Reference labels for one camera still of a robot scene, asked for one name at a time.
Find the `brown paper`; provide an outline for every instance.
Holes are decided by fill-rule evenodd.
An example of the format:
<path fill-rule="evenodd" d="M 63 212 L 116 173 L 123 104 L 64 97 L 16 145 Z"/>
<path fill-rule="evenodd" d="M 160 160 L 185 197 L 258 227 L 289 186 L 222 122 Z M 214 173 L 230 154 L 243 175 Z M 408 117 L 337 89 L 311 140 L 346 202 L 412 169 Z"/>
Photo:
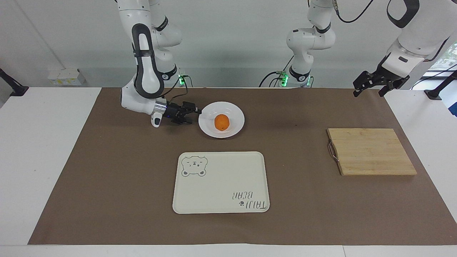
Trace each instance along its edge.
<path fill-rule="evenodd" d="M 387 102 L 376 91 L 351 91 L 190 89 L 176 99 L 238 105 L 245 126 L 221 140 L 198 123 L 153 128 L 148 115 L 120 106 L 118 88 L 104 88 L 29 244 L 457 244 L 457 224 Z M 418 175 L 341 176 L 327 128 L 393 128 Z M 261 152 L 270 209 L 174 213 L 177 159 L 202 151 Z"/>

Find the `cartoon bear face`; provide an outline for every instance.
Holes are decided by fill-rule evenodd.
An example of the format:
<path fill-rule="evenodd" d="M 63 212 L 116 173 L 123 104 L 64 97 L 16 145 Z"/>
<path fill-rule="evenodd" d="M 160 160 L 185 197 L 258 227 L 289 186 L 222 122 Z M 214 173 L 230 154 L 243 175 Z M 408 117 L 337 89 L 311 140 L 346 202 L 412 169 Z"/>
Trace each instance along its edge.
<path fill-rule="evenodd" d="M 206 175 L 206 165 L 208 159 L 206 157 L 192 156 L 182 159 L 182 171 L 181 174 L 187 177 L 189 174 L 198 174 L 199 176 Z"/>

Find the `white bowl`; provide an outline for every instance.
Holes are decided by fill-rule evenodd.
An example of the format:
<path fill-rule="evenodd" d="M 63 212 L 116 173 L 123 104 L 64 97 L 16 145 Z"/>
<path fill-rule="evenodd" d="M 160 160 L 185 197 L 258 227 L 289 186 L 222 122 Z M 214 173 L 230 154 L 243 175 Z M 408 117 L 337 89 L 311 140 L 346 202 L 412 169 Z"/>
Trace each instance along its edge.
<path fill-rule="evenodd" d="M 227 115 L 230 125 L 224 131 L 214 126 L 214 119 L 219 114 Z M 198 117 L 198 125 L 205 134 L 214 138 L 227 138 L 236 135 L 244 125 L 244 114 L 238 106 L 229 102 L 214 102 L 203 108 Z"/>

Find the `white wall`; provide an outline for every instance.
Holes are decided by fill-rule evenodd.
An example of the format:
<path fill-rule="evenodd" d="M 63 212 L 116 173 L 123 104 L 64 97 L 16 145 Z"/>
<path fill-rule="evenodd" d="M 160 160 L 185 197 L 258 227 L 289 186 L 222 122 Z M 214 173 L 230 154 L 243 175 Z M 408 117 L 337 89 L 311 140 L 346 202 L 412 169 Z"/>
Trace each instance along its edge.
<path fill-rule="evenodd" d="M 341 15 L 351 19 L 367 2 L 342 1 Z M 374 1 L 352 24 L 333 17 L 335 46 L 313 53 L 315 87 L 352 87 L 363 70 L 375 70 L 400 33 L 386 16 L 387 3 Z M 172 51 L 195 86 L 258 86 L 291 57 L 288 31 L 311 27 L 304 0 L 162 0 L 162 6 L 183 31 L 183 43 Z M 22 84 L 49 86 L 48 70 L 61 66 L 80 68 L 88 86 L 123 86 L 133 75 L 113 0 L 2 0 L 0 12 L 0 67 Z M 414 71 L 409 86 L 429 65 Z"/>

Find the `white table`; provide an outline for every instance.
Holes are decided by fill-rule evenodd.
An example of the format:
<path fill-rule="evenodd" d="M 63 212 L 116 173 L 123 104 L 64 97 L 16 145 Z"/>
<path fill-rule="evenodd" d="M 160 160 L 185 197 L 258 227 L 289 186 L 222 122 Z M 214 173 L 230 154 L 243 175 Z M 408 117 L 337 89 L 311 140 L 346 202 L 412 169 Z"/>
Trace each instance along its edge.
<path fill-rule="evenodd" d="M 0 256 L 457 256 L 457 246 L 26 246 L 99 92 L 30 88 L 0 108 Z M 457 118 L 421 91 L 386 99 L 457 219 Z"/>

